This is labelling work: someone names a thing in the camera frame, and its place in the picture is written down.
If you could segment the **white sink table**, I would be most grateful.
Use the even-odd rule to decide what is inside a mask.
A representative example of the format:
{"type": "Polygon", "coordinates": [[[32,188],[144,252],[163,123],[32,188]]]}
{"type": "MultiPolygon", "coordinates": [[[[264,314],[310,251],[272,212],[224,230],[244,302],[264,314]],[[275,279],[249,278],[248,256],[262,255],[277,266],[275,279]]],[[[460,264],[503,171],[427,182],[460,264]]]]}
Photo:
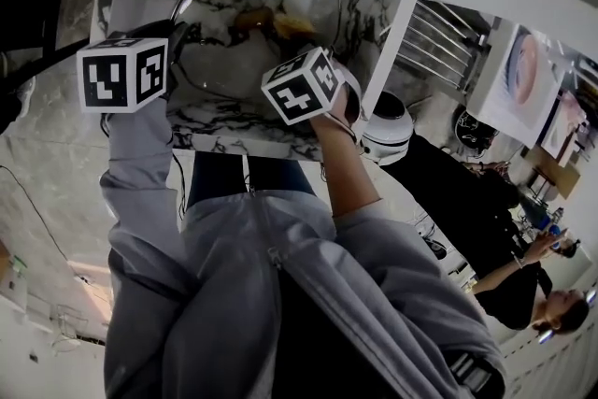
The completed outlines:
{"type": "Polygon", "coordinates": [[[489,43],[489,54],[468,97],[467,112],[530,149],[541,134],[571,63],[546,35],[507,20],[500,20],[491,30],[489,43]],[[533,35],[537,42],[537,71],[530,98],[518,106],[507,91],[506,68],[516,38],[525,34],[533,35]]]}

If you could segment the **pink round basin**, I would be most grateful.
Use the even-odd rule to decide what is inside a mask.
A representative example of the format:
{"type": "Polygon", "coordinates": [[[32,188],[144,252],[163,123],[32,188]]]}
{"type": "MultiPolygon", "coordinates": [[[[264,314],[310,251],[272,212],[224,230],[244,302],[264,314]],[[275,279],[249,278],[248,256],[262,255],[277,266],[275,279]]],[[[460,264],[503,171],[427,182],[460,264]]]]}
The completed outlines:
{"type": "Polygon", "coordinates": [[[516,38],[506,68],[507,91],[518,106],[530,98],[537,71],[538,47],[533,35],[516,38]]]}

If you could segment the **person's right forearm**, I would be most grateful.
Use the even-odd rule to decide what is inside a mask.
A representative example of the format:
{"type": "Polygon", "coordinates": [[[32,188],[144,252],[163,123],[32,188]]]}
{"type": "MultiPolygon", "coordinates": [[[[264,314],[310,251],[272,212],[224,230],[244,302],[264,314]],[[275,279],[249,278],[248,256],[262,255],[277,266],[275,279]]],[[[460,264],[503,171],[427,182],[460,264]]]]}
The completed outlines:
{"type": "Polygon", "coordinates": [[[320,143],[333,214],[340,218],[380,200],[356,144],[324,116],[310,120],[320,143]]]}

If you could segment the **black printed bag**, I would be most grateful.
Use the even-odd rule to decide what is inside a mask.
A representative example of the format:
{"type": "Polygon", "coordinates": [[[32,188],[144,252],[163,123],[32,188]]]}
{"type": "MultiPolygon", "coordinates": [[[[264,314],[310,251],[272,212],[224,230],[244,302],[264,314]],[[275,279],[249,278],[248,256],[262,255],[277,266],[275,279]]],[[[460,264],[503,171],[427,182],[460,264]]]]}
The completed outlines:
{"type": "Polygon", "coordinates": [[[482,154],[491,146],[498,131],[464,110],[456,118],[454,134],[466,148],[482,154]]]}

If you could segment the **person's right hand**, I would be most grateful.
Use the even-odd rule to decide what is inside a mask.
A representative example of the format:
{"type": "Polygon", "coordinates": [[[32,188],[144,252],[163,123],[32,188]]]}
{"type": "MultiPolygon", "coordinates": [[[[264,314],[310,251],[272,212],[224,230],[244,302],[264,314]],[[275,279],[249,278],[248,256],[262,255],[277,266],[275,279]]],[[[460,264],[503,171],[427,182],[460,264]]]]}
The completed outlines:
{"type": "Polygon", "coordinates": [[[336,59],[332,59],[332,66],[339,73],[346,84],[348,100],[345,109],[345,118],[349,125],[354,124],[361,116],[363,93],[359,81],[354,75],[336,59]]]}

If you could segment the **metal rack shelf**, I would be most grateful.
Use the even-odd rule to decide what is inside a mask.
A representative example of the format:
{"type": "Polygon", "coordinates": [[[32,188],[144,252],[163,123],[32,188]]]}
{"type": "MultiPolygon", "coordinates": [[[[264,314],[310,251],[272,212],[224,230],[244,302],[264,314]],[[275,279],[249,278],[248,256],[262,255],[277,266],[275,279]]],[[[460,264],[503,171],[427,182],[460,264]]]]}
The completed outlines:
{"type": "Polygon", "coordinates": [[[466,94],[490,49],[490,33],[491,24],[476,10],[418,0],[394,66],[466,94]]]}

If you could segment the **glass lid with wooden handle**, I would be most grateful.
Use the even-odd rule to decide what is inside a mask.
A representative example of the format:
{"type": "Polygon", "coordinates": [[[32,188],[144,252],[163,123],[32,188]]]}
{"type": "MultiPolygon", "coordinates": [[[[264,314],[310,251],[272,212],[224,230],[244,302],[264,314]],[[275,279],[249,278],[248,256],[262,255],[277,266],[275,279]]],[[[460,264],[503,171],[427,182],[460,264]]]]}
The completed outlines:
{"type": "Polygon", "coordinates": [[[176,79],[204,95],[244,102],[276,64],[311,47],[335,45],[342,0],[177,0],[170,18],[191,26],[172,65],[176,79]],[[278,36],[277,12],[309,20],[316,34],[278,36]]]}

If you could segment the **person's grey zip hoodie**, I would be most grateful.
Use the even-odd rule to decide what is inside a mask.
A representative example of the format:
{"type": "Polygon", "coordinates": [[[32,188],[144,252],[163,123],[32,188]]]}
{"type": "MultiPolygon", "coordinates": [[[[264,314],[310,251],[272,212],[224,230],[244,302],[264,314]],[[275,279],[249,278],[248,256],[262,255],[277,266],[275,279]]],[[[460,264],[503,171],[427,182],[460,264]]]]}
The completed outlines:
{"type": "Polygon", "coordinates": [[[115,226],[107,399],[272,399],[287,272],[394,392],[475,399],[443,353],[470,352],[506,380],[477,308],[381,200],[336,218],[331,201],[248,191],[178,216],[166,254],[115,226]]]}

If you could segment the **person's left forearm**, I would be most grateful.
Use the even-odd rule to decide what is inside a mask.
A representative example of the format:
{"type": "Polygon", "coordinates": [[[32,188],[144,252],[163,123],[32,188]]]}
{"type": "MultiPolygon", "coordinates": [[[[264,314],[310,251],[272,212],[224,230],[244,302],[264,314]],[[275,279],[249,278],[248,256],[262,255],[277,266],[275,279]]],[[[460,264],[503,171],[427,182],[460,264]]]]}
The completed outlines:
{"type": "Polygon", "coordinates": [[[166,101],[113,115],[108,131],[108,170],[100,185],[119,231],[175,256],[181,240],[178,192],[167,186],[173,135],[166,101]]]}

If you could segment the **person's black undershirt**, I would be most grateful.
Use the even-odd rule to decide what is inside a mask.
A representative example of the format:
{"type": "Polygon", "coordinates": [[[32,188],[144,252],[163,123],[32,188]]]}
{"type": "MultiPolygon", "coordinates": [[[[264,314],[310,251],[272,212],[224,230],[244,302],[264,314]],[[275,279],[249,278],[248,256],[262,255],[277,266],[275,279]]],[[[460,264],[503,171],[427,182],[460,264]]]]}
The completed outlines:
{"type": "Polygon", "coordinates": [[[272,399],[394,399],[394,392],[285,271],[272,399]]]}

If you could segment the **yellow sponge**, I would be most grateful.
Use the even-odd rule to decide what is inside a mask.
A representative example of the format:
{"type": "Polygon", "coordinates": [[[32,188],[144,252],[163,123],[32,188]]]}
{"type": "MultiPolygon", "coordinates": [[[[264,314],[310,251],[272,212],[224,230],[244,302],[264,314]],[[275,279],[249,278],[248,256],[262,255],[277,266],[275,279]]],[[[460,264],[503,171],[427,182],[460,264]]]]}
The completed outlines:
{"type": "Polygon", "coordinates": [[[316,34],[316,30],[309,20],[296,18],[282,12],[277,12],[274,15],[273,26],[277,35],[285,39],[298,36],[312,37],[316,34]]]}

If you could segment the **person's dark trousers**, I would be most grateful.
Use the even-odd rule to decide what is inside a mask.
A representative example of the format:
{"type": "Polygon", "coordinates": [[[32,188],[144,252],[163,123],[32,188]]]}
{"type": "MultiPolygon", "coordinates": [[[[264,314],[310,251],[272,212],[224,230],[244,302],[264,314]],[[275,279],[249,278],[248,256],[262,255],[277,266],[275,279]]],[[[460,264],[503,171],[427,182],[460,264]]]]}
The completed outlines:
{"type": "Polygon", "coordinates": [[[241,155],[197,151],[187,208],[200,201],[248,191],[292,191],[314,195],[303,169],[296,161],[248,156],[249,187],[241,155]]]}

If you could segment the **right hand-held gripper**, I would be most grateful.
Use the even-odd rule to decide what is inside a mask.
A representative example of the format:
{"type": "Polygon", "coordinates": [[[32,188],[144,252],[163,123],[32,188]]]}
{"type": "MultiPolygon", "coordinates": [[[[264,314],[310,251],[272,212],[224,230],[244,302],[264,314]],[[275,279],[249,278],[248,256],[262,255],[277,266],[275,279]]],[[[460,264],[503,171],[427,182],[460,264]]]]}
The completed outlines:
{"type": "Polygon", "coordinates": [[[322,47],[308,50],[263,74],[261,90],[287,125],[331,110],[343,85],[322,47]]]}

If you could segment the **white round appliance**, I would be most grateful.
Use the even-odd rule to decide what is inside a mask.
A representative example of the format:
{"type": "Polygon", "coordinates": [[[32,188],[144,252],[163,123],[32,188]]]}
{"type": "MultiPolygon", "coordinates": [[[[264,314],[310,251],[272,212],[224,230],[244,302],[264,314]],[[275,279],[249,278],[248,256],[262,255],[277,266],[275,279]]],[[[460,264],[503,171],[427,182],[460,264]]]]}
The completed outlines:
{"type": "Polygon", "coordinates": [[[393,164],[406,156],[413,132],[405,104],[394,93],[383,91],[363,132],[363,153],[379,166],[393,164]]]}

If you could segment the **white perforated panel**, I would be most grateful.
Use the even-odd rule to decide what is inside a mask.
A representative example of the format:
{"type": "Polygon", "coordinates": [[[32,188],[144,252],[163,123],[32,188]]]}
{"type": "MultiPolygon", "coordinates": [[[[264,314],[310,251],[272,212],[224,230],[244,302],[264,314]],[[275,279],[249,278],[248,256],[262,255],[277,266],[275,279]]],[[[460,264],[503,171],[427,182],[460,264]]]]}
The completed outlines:
{"type": "Polygon", "coordinates": [[[0,299],[0,399],[105,399],[104,352],[40,331],[0,299]]]}

